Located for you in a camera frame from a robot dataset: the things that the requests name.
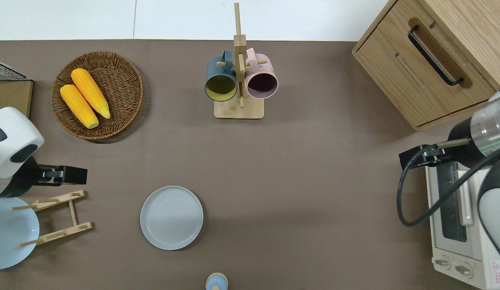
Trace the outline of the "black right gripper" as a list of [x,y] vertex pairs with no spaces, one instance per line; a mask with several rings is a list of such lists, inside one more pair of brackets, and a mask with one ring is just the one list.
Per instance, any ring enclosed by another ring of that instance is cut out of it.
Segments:
[[454,147],[456,145],[450,143],[423,144],[412,147],[398,155],[401,169],[405,170],[409,164],[409,169],[415,169],[423,166],[436,167],[442,164],[456,163],[456,158],[452,154]]

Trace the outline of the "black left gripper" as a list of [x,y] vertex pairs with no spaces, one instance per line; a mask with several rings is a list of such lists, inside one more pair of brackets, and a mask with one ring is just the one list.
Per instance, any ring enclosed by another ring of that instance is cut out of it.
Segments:
[[73,166],[37,164],[36,186],[60,186],[62,184],[87,184],[88,169]]

